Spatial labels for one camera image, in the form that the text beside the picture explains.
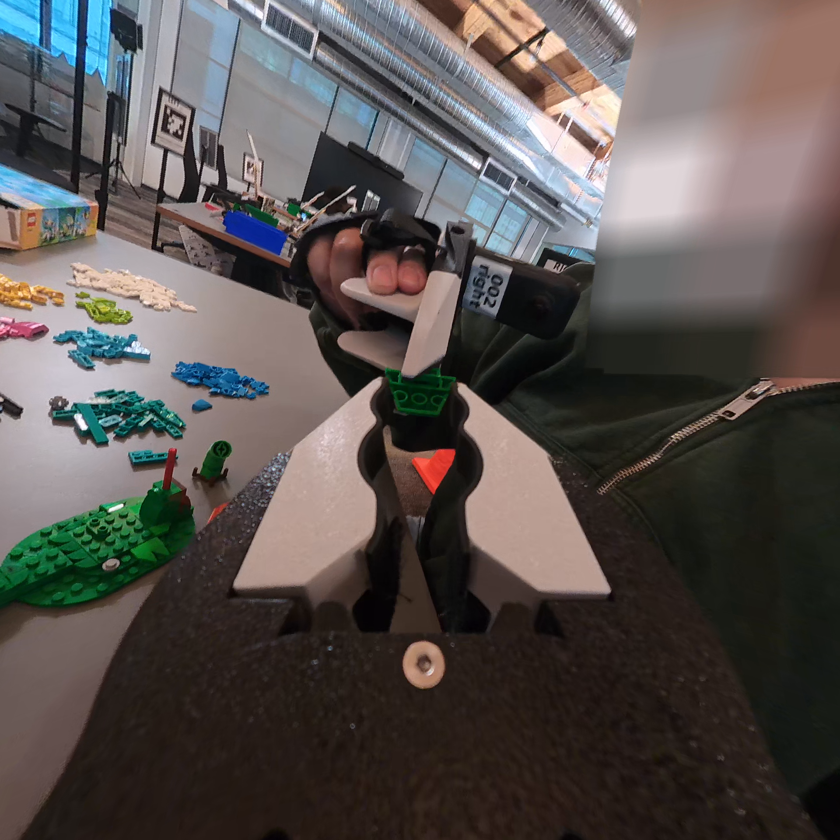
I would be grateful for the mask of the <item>wooden background table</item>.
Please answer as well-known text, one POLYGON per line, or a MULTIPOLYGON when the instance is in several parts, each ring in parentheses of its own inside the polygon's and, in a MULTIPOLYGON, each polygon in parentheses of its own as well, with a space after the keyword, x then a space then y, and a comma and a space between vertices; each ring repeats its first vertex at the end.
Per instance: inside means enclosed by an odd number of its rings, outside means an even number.
POLYGON ((230 234, 223 223, 224 212, 212 209, 205 203, 158 203, 155 212, 178 225, 189 227, 232 256, 247 254, 281 268, 288 268, 291 264, 288 245, 284 246, 280 254, 274 254, 230 234))

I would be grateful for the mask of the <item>person's right hand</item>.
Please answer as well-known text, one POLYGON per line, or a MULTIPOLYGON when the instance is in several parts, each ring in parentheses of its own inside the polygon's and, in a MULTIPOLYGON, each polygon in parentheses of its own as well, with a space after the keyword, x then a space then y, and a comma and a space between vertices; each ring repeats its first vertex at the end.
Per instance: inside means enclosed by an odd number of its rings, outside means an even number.
POLYGON ((397 292, 416 295, 427 284, 424 252, 419 247, 389 248, 363 256, 359 230, 344 229, 320 236, 308 254, 308 268, 318 289, 319 303, 342 329, 366 330, 380 312, 344 295, 342 284, 364 277, 369 291, 379 296, 397 292))

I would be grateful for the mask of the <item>pile of turquoise lego pieces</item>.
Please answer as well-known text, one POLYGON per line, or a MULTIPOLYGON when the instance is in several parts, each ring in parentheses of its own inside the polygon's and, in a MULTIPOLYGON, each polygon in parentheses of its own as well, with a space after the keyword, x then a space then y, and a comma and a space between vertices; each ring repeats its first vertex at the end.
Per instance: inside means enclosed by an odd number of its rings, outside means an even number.
POLYGON ((117 335, 94 328, 67 330, 54 336, 53 342, 68 346, 68 358, 83 370, 95 369, 100 360, 151 361, 150 350, 142 345, 135 333, 117 335))

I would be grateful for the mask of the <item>black monitor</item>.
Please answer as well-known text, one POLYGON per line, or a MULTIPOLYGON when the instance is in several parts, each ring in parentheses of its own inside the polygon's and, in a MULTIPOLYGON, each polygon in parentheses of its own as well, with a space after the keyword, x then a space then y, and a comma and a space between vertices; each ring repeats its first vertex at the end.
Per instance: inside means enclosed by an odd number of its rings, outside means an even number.
POLYGON ((380 198, 377 209, 393 209, 417 215, 422 191, 410 185, 404 173, 356 143, 341 144, 320 132, 302 197, 306 200, 330 187, 341 193, 354 186, 351 193, 361 208, 368 193, 380 198))

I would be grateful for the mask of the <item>black white marker board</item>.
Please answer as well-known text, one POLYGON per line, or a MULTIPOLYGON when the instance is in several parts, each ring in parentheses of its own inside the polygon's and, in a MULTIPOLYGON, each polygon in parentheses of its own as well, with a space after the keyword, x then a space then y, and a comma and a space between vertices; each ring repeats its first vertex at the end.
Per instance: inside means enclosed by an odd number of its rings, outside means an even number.
POLYGON ((183 157, 193 141, 195 112, 193 105, 159 87, 150 143, 183 157))

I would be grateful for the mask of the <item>blue plastic bin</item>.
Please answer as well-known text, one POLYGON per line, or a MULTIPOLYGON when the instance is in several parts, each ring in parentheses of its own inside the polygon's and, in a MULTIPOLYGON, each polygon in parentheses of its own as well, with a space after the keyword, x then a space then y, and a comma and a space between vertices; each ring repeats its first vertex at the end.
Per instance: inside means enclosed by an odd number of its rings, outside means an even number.
POLYGON ((229 235, 272 255, 281 256, 287 242, 285 231, 243 211, 227 211, 223 226, 229 235))

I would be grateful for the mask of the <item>white air vent grille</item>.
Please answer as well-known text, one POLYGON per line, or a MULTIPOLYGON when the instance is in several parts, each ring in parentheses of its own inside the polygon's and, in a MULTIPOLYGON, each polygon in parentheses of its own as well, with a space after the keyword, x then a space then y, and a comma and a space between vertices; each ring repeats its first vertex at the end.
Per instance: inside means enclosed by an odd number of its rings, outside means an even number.
POLYGON ((479 173, 479 180, 505 196, 509 196, 518 189, 518 185, 524 183, 527 186, 529 183, 528 180, 523 182, 515 172, 510 171, 491 157, 484 161, 479 173))
POLYGON ((315 25, 277 1, 265 1, 260 30, 307 60, 313 60, 320 33, 315 25))

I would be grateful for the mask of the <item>pile of lime lego pieces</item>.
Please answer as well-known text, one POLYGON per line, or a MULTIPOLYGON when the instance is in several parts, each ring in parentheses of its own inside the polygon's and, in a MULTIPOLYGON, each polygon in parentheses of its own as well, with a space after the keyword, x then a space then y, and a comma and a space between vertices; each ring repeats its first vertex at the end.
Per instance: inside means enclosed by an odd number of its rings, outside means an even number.
POLYGON ((120 308, 116 301, 105 297, 92 297, 80 291, 75 296, 76 307, 100 324, 128 325, 133 321, 132 312, 120 308))

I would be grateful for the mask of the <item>green lego cylinder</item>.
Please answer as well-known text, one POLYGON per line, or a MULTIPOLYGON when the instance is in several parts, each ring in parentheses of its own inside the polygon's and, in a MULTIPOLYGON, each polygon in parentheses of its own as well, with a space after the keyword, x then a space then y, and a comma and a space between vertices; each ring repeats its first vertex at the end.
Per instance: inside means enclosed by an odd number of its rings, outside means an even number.
POLYGON ((218 440, 207 450, 200 468, 194 468, 192 478, 213 487, 228 475, 226 460, 233 453, 232 445, 226 440, 218 440))

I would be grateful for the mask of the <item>pile of white lego pieces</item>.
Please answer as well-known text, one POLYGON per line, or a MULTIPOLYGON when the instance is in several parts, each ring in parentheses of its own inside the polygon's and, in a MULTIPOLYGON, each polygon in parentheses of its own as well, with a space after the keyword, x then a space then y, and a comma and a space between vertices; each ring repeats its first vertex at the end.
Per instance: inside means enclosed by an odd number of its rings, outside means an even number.
POLYGON ((173 309, 197 312, 193 305, 180 299, 173 289, 126 269, 97 270, 81 263, 73 263, 70 268, 72 278, 66 282, 70 287, 84 291, 104 291, 120 298, 137 300, 145 308, 158 312, 173 309))

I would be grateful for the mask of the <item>silver ventilation duct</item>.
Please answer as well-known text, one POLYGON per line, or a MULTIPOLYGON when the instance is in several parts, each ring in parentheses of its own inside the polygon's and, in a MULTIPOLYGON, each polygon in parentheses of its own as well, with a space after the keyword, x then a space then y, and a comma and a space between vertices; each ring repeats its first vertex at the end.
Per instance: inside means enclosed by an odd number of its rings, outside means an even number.
POLYGON ((417 2, 300 2, 323 34, 344 42, 379 71, 507 159, 555 197, 599 212, 604 188, 583 174, 560 128, 507 78, 417 2))

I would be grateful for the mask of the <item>white patterned chair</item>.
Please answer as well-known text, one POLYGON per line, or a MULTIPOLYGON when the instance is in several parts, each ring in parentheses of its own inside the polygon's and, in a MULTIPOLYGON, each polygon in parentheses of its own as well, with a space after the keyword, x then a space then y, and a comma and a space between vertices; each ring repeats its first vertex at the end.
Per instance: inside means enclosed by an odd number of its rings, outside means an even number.
POLYGON ((216 248, 205 237, 188 226, 180 225, 178 232, 182 239, 186 257, 191 265, 207 270, 216 276, 231 278, 235 257, 216 248))

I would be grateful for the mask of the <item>green lego leaf base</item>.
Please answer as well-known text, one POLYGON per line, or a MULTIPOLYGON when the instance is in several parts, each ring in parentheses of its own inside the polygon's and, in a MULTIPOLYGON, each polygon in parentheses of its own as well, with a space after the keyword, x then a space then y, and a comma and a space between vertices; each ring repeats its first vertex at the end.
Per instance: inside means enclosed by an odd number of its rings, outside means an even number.
POLYGON ((1 607, 69 607, 102 599, 181 555, 195 534, 194 508, 174 477, 176 448, 164 476, 144 497, 106 502, 33 532, 7 554, 1 607))

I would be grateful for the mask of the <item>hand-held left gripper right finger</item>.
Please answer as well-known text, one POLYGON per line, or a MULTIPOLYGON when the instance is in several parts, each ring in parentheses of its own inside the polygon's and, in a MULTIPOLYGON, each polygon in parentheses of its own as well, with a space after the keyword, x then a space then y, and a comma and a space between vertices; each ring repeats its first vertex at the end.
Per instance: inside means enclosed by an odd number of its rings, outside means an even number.
POLYGON ((420 534, 420 561, 441 621, 495 621, 506 605, 612 593, 549 455, 466 385, 444 420, 455 458, 420 534))

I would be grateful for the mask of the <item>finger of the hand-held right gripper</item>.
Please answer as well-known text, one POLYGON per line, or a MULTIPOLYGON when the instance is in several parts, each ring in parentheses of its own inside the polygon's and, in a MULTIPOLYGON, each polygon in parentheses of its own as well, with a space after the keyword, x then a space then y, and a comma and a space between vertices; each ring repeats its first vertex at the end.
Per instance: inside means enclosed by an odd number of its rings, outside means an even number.
POLYGON ((456 273, 434 270, 429 274, 402 362, 403 378, 424 374, 446 356, 459 308, 460 286, 456 273))
POLYGON ((367 280, 363 277, 344 281, 341 291, 346 298, 382 312, 388 317, 396 318, 400 322, 405 321, 409 327, 409 330, 405 332, 399 324, 388 323, 384 330, 345 332, 338 339, 341 350, 380 370, 390 368, 400 371, 422 300, 422 292, 416 295, 407 295, 402 292, 380 295, 369 289, 367 280))

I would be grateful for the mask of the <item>pile of blue lego pieces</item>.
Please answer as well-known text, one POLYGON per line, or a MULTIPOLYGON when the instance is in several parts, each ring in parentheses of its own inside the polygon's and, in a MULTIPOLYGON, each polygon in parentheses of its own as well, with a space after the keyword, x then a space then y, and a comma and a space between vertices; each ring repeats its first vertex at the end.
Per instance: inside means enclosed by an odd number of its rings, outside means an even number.
POLYGON ((234 368, 201 362, 179 361, 171 377, 189 386, 203 386, 215 396, 255 400, 270 393, 270 386, 264 381, 240 374, 234 368))

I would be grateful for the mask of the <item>black vertical pole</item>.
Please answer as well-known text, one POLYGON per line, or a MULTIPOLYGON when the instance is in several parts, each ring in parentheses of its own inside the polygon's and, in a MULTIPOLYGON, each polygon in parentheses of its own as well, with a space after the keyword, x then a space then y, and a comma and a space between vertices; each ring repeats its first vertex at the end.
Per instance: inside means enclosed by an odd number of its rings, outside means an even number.
POLYGON ((77 1, 76 54, 73 74, 72 121, 70 132, 69 183, 72 192, 78 194, 81 175, 81 142, 83 108, 86 84, 86 61, 88 49, 89 1, 77 1))

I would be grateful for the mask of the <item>black light on stand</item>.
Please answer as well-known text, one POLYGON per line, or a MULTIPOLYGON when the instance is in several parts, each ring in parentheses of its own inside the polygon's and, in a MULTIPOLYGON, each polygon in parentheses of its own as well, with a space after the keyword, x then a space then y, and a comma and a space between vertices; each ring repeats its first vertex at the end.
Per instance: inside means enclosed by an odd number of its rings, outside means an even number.
POLYGON ((117 5, 110 11, 110 35, 115 42, 113 80, 107 92, 100 180, 95 192, 98 203, 98 230, 106 227, 110 195, 117 195, 120 181, 126 181, 137 198, 124 168, 130 133, 130 105, 134 59, 143 47, 143 29, 136 14, 117 5))

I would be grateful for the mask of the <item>pile of yellow lego pieces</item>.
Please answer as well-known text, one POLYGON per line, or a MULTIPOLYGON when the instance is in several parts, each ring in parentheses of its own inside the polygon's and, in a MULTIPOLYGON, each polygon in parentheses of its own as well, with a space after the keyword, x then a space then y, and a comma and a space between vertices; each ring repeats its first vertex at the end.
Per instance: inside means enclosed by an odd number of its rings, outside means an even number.
POLYGON ((62 291, 40 285, 31 286, 25 281, 13 280, 4 274, 1 275, 1 306, 3 307, 31 311, 35 305, 46 306, 51 303, 54 306, 63 307, 65 302, 62 291))

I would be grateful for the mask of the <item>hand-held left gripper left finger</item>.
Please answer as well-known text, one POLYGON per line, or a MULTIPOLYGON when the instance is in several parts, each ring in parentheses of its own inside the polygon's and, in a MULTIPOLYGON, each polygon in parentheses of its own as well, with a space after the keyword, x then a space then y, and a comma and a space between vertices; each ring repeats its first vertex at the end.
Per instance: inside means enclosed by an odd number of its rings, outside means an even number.
POLYGON ((372 381, 291 452, 234 593, 341 604, 362 631, 386 631, 400 591, 404 516, 385 455, 392 408, 372 381))

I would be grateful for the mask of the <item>small green lego assembly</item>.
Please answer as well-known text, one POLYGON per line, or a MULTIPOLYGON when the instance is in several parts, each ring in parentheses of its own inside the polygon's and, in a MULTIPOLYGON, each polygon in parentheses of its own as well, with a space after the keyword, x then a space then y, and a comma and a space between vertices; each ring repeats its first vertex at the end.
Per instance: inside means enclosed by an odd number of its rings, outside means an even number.
POLYGON ((443 411, 456 378, 432 368, 415 377, 397 369, 385 369, 395 410, 407 416, 437 417, 443 411))

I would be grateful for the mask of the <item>colourful lego set box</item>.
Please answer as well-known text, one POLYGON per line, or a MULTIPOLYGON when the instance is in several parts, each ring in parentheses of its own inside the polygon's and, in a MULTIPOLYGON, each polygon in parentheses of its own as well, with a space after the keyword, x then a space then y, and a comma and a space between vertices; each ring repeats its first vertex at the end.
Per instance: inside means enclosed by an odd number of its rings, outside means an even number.
POLYGON ((94 236, 99 205, 1 166, 1 247, 27 250, 94 236))

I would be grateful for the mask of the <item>pile of dark green lego pieces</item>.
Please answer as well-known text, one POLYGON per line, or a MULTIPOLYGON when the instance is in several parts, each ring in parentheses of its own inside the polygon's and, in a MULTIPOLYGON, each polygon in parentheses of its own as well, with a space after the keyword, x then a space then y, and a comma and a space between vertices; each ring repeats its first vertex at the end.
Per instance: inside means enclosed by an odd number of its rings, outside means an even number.
POLYGON ((96 446, 147 433, 179 440, 186 429, 185 420, 162 400, 148 400, 135 391, 99 391, 86 400, 69 401, 64 411, 49 409, 51 420, 72 427, 79 438, 96 446))

